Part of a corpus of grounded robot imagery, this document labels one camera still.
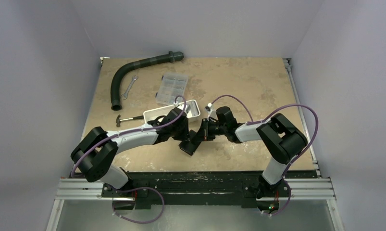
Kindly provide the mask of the black leather card holder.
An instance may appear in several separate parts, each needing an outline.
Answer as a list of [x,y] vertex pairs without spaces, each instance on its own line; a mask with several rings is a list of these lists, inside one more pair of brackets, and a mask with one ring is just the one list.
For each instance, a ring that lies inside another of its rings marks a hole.
[[192,156],[195,153],[195,151],[198,149],[201,143],[202,141],[190,139],[187,141],[180,142],[179,148],[189,156]]

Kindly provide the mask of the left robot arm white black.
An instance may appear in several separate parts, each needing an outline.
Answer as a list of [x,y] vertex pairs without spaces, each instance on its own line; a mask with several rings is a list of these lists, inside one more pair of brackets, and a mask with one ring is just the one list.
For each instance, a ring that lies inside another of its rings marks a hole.
[[170,138],[185,141],[188,118],[183,109],[173,108],[161,121],[151,120],[137,128],[105,131],[93,128],[74,148],[72,174],[79,169],[88,182],[102,181],[121,197],[132,192],[131,179],[125,170],[113,165],[117,154],[139,146],[156,145]]

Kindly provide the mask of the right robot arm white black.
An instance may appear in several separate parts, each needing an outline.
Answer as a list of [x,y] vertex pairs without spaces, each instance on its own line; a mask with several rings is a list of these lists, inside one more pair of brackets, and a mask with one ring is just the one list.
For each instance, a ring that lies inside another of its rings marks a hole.
[[203,119],[198,132],[190,132],[188,152],[193,154],[202,142],[221,135],[232,143],[262,141],[272,159],[262,173],[259,190],[263,195],[272,195],[277,191],[277,183],[283,178],[289,162],[307,146],[304,134],[281,113],[257,124],[238,123],[227,106],[218,108],[215,113],[216,119]]

